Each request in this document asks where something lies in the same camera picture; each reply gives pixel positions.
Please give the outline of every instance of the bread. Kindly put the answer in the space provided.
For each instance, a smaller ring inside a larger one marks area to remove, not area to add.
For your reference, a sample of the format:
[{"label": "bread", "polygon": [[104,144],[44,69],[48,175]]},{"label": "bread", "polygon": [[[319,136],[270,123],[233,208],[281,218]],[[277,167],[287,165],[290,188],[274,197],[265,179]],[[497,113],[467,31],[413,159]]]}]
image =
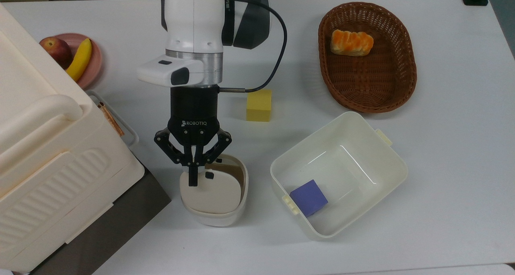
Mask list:
[{"label": "bread", "polygon": [[363,31],[351,33],[337,29],[331,37],[331,51],[337,55],[366,56],[373,45],[374,39]]}]

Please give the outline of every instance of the yellow block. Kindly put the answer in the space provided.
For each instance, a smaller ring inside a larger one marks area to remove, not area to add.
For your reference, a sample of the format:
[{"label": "yellow block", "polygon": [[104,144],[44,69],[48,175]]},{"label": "yellow block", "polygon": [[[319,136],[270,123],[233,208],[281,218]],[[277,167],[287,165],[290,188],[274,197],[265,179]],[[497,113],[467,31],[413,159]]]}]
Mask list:
[{"label": "yellow block", "polygon": [[272,90],[263,89],[247,95],[247,121],[269,122],[272,112]]}]

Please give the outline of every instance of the cream plastic container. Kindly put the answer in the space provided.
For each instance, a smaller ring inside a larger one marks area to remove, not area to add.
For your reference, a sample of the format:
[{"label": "cream plastic container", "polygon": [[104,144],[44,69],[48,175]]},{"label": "cream plastic container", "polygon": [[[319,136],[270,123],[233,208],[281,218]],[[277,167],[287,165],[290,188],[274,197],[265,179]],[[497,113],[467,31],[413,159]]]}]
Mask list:
[{"label": "cream plastic container", "polygon": [[[406,163],[390,146],[361,115],[345,112],[272,163],[274,193],[309,238],[330,239],[406,179]],[[306,218],[289,193],[310,180],[328,204]]]},{"label": "cream plastic container", "polygon": [[26,273],[145,169],[92,99],[0,5],[0,268]]},{"label": "cream plastic container", "polygon": [[[249,173],[245,164],[238,158],[227,154],[220,154],[218,158],[221,159],[220,163],[206,165],[206,171],[217,171],[213,183],[223,181],[224,185],[230,185],[226,184],[227,181],[235,180],[240,187],[239,190],[227,193],[229,187],[202,187],[203,183],[200,180],[206,180],[204,174],[199,174],[198,187],[188,187],[187,173],[181,175],[179,185],[182,203],[197,221],[213,227],[227,227],[234,224],[245,210],[249,190]],[[235,209],[229,207],[232,210],[223,213],[214,211],[214,209],[227,209],[235,195],[239,196],[239,204]],[[206,197],[206,200],[200,200],[199,198],[202,196]],[[188,204],[188,202],[195,202],[195,205]],[[213,209],[213,211],[200,211],[199,209]]]}]

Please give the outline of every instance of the wicker basket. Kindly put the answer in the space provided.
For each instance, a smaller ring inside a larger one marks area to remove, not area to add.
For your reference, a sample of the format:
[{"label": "wicker basket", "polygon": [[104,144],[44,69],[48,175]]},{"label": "wicker basket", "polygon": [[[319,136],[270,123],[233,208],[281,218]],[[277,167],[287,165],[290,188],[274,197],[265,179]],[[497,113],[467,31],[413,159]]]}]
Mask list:
[{"label": "wicker basket", "polygon": [[[364,57],[331,52],[331,35],[364,31],[374,46]],[[320,68],[329,92],[342,106],[381,113],[402,106],[417,82],[412,42],[406,27],[385,8],[372,3],[345,3],[329,11],[318,28]]]}]

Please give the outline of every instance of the black cable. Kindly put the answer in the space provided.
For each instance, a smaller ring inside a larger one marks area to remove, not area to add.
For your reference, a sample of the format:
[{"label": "black cable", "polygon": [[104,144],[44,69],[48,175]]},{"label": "black cable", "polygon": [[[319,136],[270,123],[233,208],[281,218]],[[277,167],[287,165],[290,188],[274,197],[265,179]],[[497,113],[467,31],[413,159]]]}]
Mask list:
[{"label": "black cable", "polygon": [[286,31],[286,24],[284,23],[284,20],[281,18],[281,16],[279,16],[279,14],[274,9],[270,8],[268,5],[265,5],[265,4],[261,3],[261,2],[257,2],[255,0],[234,0],[234,1],[246,2],[246,3],[249,3],[249,4],[254,4],[254,5],[257,5],[259,7],[262,7],[264,9],[270,11],[273,15],[276,16],[276,18],[281,23],[281,26],[283,27],[283,33],[284,33],[283,46],[281,48],[281,53],[279,54],[279,58],[277,59],[276,65],[274,66],[274,69],[272,70],[272,73],[270,74],[268,79],[261,86],[259,86],[257,88],[253,88],[253,89],[245,89],[246,93],[256,92],[256,91],[259,91],[259,90],[265,88],[266,85],[268,85],[268,83],[270,83],[270,81],[272,80],[272,78],[276,74],[276,71],[277,71],[277,68],[279,67],[279,64],[281,64],[281,59],[283,58],[284,50],[286,49],[286,41],[288,40],[288,33]]}]

